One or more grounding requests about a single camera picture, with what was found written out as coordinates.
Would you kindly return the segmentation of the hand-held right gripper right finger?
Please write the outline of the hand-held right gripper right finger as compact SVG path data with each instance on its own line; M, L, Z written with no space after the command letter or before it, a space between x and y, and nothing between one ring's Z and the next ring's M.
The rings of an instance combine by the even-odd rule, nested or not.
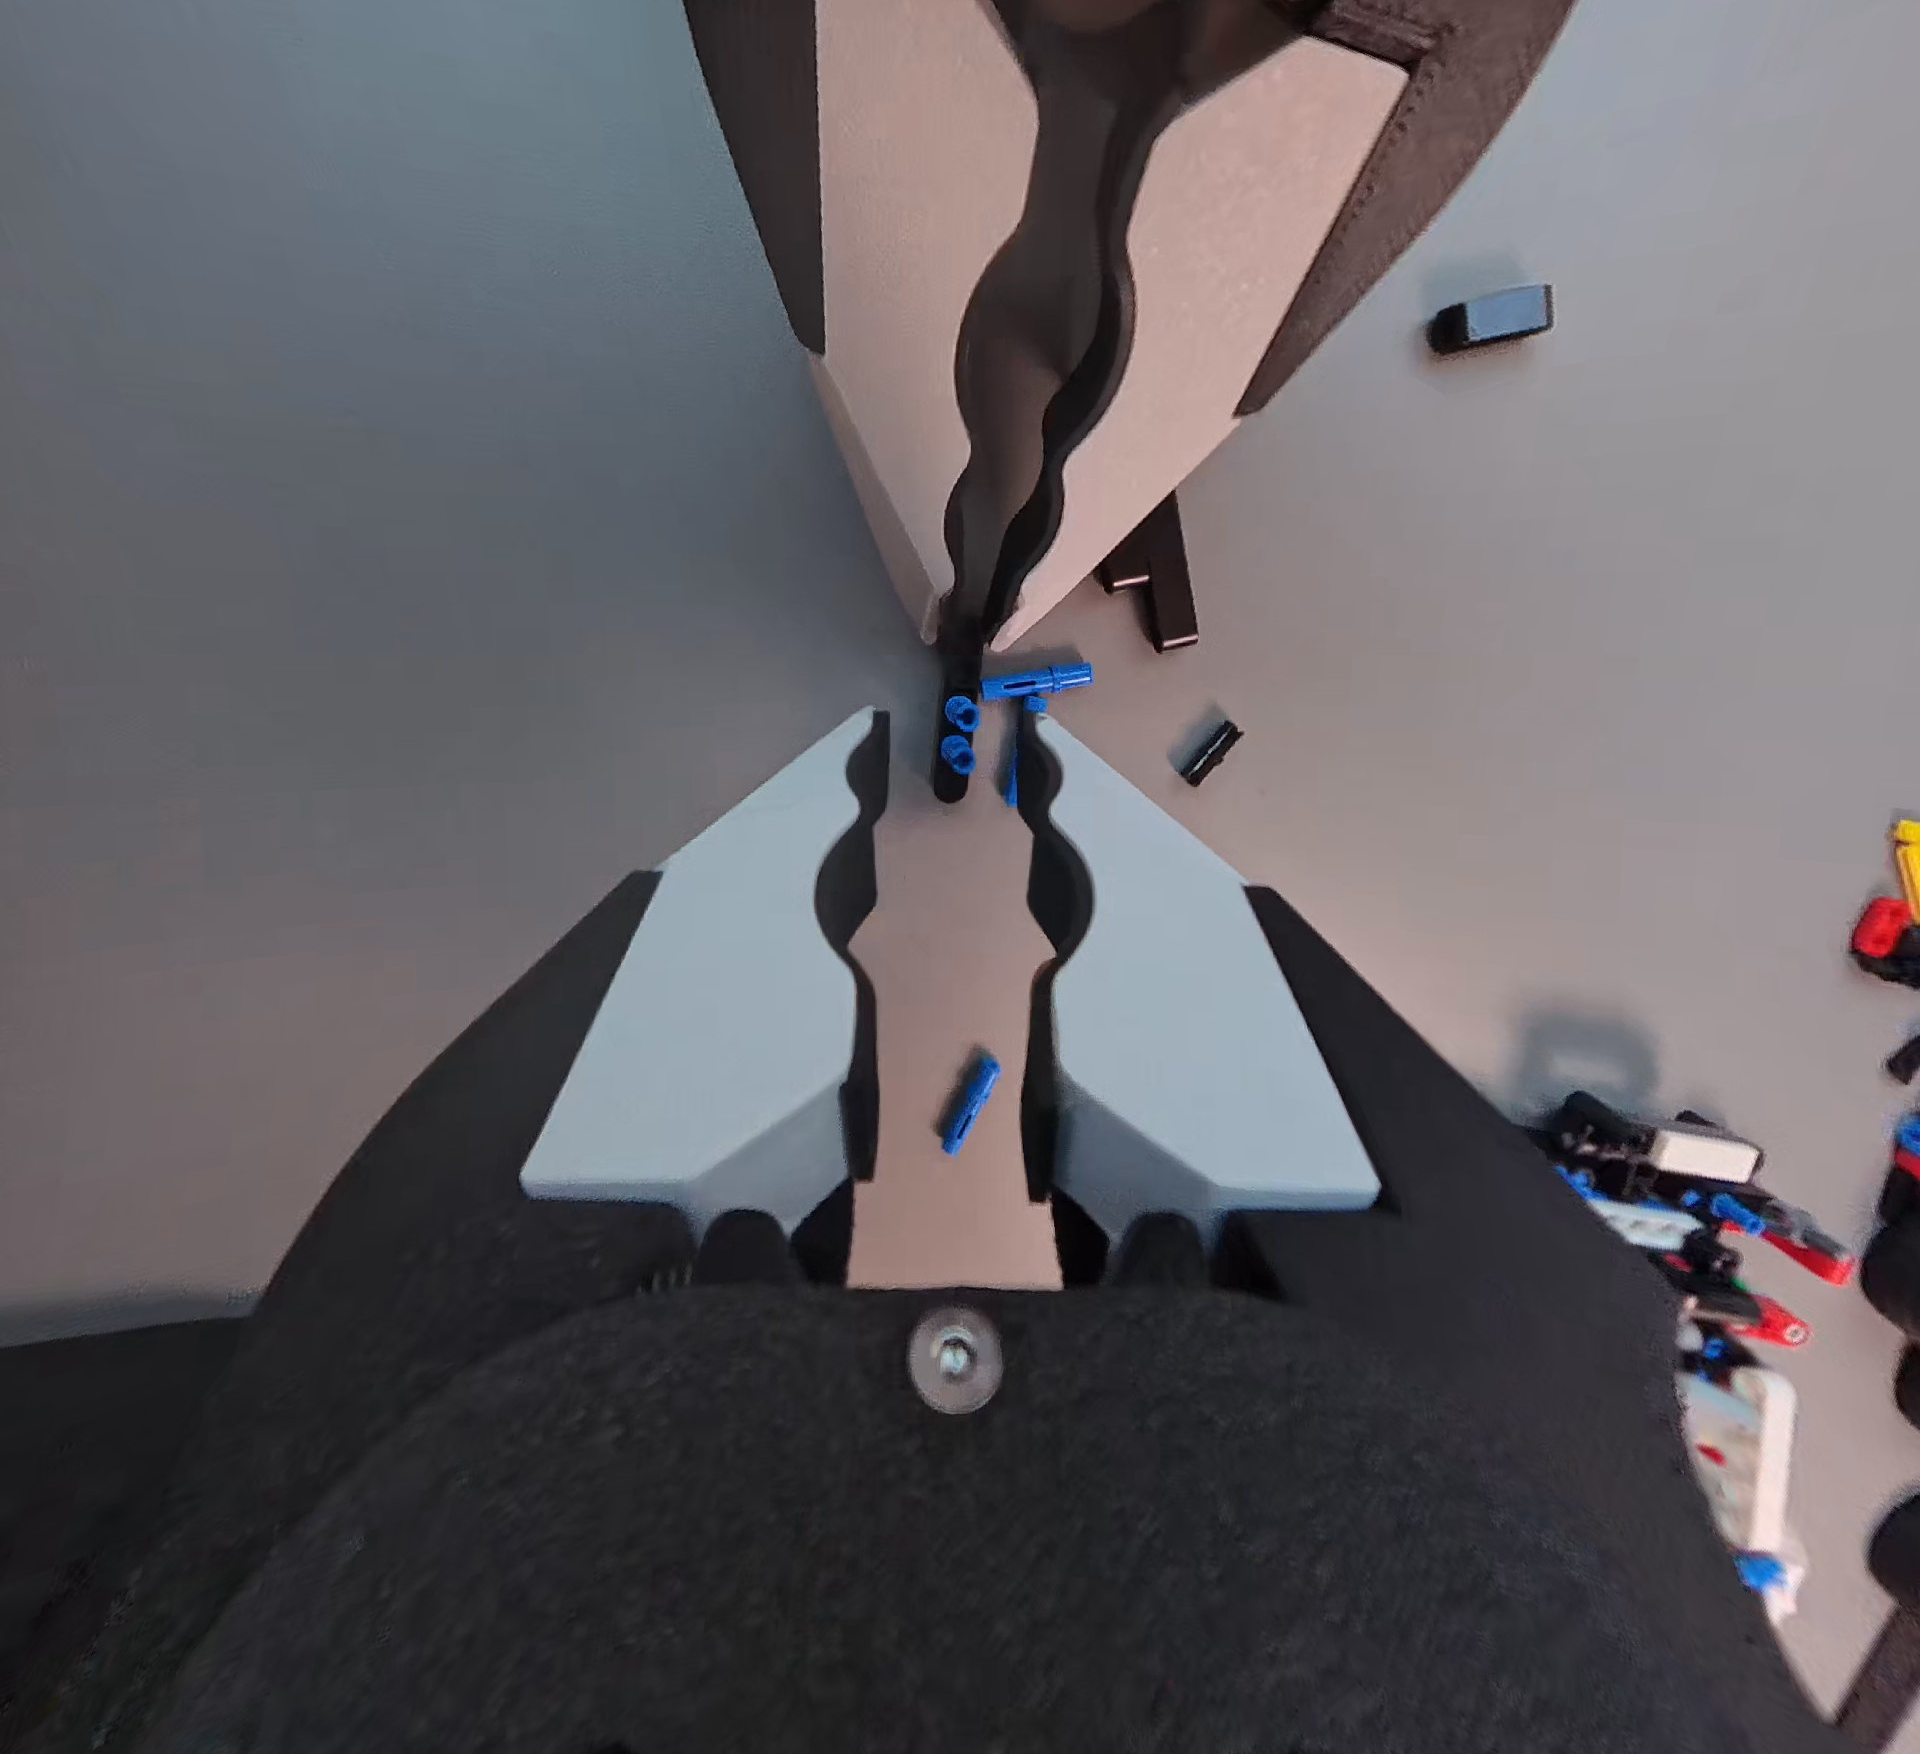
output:
M1021 1158L1116 1243L1176 1214L1364 1214L1379 1169L1248 883L1043 713L1021 715L1024 898L1047 944L1021 1073Z

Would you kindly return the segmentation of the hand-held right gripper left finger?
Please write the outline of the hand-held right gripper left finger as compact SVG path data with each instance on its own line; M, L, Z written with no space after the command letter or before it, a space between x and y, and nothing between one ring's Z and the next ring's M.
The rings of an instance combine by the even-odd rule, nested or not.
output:
M890 765L890 713L858 709L661 863L525 1195L792 1231L873 1177L878 1001L851 939Z

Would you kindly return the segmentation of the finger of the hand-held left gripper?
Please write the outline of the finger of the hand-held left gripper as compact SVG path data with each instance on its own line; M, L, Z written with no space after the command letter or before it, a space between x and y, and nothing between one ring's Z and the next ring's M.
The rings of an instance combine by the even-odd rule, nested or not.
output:
M993 0L814 0L825 347L810 375L911 630L953 584L963 327L1021 222L1037 99Z
M1131 348L1068 450L1063 521L993 649L1023 641L1236 427L1405 84L1388 60L1296 38L1155 136L1125 230Z

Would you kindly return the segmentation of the short black perforated beam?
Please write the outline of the short black perforated beam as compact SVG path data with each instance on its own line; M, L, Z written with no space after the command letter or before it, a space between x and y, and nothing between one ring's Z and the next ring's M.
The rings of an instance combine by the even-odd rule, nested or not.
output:
M930 760L930 783L932 783L934 795L941 803L960 801L972 783L972 776L963 778L949 771L948 768L944 768L940 760L940 743L946 734L953 734L944 720L944 704L948 695L951 694L972 695L972 699L980 707L980 697L979 697L980 657L983 657L983 646L977 633L969 636L944 636L940 641L941 678L940 678L940 691L935 695L935 709L934 709L934 751ZM977 764L977 732L970 734L970 738L972 738L974 764Z

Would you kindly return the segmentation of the brick-built toy race car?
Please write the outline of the brick-built toy race car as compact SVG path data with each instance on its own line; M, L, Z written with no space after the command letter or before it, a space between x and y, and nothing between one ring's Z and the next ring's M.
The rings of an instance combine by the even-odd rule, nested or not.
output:
M1765 1190L1763 1148L1710 1117L1642 1117L1574 1092L1529 1137L1586 1210L1667 1284L1692 1478L1740 1580L1770 1623L1789 1621L1808 1573L1789 1526L1797 1391L1767 1356L1806 1347L1811 1327L1753 1286L1742 1260L1765 1247L1827 1286L1848 1286L1858 1256Z

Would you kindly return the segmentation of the pile of mixed bricks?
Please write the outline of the pile of mixed bricks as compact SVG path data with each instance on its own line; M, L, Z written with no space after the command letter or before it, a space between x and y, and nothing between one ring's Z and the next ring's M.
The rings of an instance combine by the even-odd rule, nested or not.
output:
M1892 823L1889 857L1895 877L1893 891L1871 897L1859 910L1849 938L1854 965L1870 977L1887 982L1919 998L1919 818L1903 814ZM1916 1020L1895 1050L1884 1062L1886 1074L1916 1095L1919 1029ZM1892 1169L1900 1188L1916 1190L1919 1179L1919 1109L1916 1099L1908 1112L1897 1117L1892 1140Z

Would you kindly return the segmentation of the person's dark trousers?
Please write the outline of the person's dark trousers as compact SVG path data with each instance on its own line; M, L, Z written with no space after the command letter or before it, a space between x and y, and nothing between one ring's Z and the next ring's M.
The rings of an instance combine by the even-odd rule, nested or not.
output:
M4 1351L4 1749L127 1749L285 1519L261 1314Z

